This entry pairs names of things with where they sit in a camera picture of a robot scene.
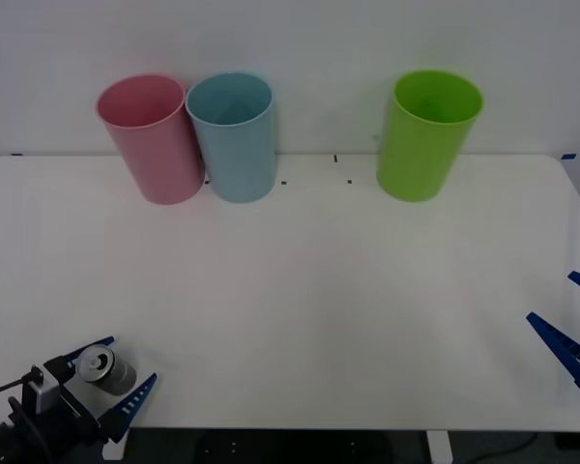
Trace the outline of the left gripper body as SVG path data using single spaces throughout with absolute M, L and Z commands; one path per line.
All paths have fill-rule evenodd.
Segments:
M 64 382 L 59 382 L 58 400 L 54 407 L 57 434 L 74 448 L 77 445 L 105 445 L 107 438 L 97 419 L 68 390 Z

